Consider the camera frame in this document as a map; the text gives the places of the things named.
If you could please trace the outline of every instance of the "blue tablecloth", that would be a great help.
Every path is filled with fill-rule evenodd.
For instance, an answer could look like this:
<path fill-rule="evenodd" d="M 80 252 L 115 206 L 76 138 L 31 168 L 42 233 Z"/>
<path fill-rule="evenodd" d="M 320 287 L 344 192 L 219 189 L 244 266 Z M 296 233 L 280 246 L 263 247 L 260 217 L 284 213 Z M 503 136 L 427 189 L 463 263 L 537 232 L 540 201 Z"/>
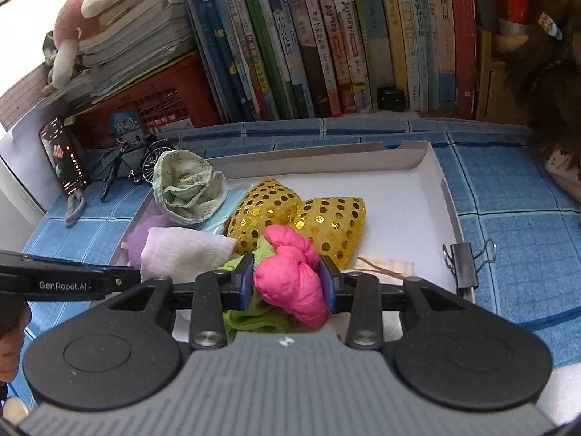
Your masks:
<path fill-rule="evenodd" d="M 491 237 L 497 261 L 479 273 L 476 302 L 531 329 L 553 352 L 555 366 L 581 360 L 581 228 L 579 205 L 557 187 L 524 146 L 527 129 L 449 119 L 361 118 L 241 123 L 181 132 L 179 146 L 205 158 L 328 144 L 403 140 L 431 142 L 448 181 L 464 238 L 474 250 Z M 94 170 L 111 152 L 94 151 Z M 98 201 L 99 184 L 71 230 L 62 222 L 59 199 L 30 238 L 25 251 L 107 264 L 145 198 L 148 186 L 119 182 L 111 201 Z M 479 261 L 486 259 L 486 254 Z M 27 342 L 86 309 L 86 303 L 36 303 Z M 12 391 L 32 397 L 20 373 Z"/>

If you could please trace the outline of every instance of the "hair clip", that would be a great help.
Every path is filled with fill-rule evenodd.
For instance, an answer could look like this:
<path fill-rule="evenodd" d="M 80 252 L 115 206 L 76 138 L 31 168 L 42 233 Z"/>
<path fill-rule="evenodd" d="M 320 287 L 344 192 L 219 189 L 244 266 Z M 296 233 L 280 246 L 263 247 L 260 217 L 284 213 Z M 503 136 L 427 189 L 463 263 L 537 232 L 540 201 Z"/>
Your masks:
<path fill-rule="evenodd" d="M 543 28 L 545 33 L 547 33 L 549 36 L 552 36 L 558 40 L 563 39 L 563 33 L 557 27 L 557 25 L 553 21 L 553 18 L 551 18 L 548 14 L 541 13 L 537 20 L 537 23 L 539 23 L 541 28 Z"/>

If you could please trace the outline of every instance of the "light blue plastic package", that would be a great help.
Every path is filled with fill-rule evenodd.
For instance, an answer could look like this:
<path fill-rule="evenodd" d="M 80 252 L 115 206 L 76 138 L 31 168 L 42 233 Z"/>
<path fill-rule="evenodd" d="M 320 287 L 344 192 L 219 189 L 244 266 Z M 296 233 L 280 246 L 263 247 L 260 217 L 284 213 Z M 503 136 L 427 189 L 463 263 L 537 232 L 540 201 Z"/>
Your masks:
<path fill-rule="evenodd" d="M 242 199 L 246 196 L 252 188 L 254 183 L 243 183 L 228 190 L 224 203 L 216 210 L 216 212 L 206 221 L 193 225 L 193 228 L 198 231 L 205 231 L 212 234 L 224 234 L 226 230 L 225 224 L 230 216 L 234 214 Z"/>

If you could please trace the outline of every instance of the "orange basket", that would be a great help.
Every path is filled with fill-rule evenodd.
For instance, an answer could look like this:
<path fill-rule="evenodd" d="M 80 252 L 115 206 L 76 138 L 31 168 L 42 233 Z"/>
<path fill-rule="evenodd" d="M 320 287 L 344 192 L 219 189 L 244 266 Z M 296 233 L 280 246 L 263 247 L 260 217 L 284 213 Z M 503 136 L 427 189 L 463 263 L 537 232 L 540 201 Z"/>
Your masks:
<path fill-rule="evenodd" d="M 120 111 L 136 113 L 152 133 L 171 129 L 178 121 L 174 126 L 179 129 L 220 124 L 197 53 L 76 115 L 69 129 L 85 149 L 116 146 L 109 118 Z"/>

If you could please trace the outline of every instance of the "bicycle wheel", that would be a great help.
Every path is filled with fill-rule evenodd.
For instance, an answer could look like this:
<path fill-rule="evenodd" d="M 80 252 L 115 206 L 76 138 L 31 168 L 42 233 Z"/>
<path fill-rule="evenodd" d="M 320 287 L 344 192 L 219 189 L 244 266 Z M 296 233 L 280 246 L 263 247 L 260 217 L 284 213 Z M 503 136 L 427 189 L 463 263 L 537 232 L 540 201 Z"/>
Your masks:
<path fill-rule="evenodd" d="M 107 174 L 107 177 L 105 178 L 105 180 L 103 182 L 103 188 L 101 190 L 101 197 L 100 197 L 101 203 L 105 202 L 105 198 L 107 198 L 107 194 L 109 193 L 109 190 L 111 190 L 111 185 L 113 184 L 113 182 L 117 178 L 117 173 L 119 172 L 120 166 L 121 166 L 121 158 L 115 159 L 113 161 L 113 165 L 111 166 L 111 170 L 109 171 L 109 173 Z"/>
<path fill-rule="evenodd" d="M 155 167 L 156 162 L 164 152 L 171 150 L 175 149 L 170 146 L 159 146 L 145 156 L 143 163 L 141 164 L 141 175 L 143 175 L 143 180 L 147 183 L 153 182 L 153 167 Z"/>

